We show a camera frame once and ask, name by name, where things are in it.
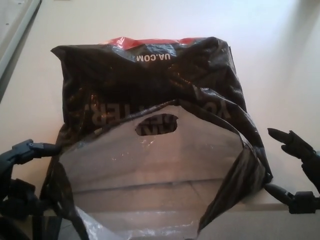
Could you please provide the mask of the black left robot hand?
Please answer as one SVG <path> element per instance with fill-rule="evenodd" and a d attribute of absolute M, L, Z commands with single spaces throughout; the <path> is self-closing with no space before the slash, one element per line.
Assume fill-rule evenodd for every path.
<path fill-rule="evenodd" d="M 36 196 L 36 186 L 21 179 L 13 179 L 14 165 L 24 165 L 33 159 L 54 157 L 61 146 L 51 143 L 22 141 L 0 155 L 0 238 L 2 240 L 43 240 L 45 238 L 44 212 L 52 208 L 49 199 Z M 28 237 L 13 220 L 32 217 L 32 237 Z"/>

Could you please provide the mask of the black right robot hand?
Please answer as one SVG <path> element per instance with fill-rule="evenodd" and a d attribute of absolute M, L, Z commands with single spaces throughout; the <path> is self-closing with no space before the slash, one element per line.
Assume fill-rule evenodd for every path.
<path fill-rule="evenodd" d="M 301 168 L 310 182 L 320 190 L 320 153 L 304 141 L 295 132 L 283 132 L 269 128 L 268 134 L 282 143 L 281 149 L 290 156 L 301 160 Z M 264 189 L 275 199 L 288 207 L 290 214 L 314 214 L 320 209 L 320 198 L 312 191 L 290 193 L 284 188 L 268 183 Z"/>

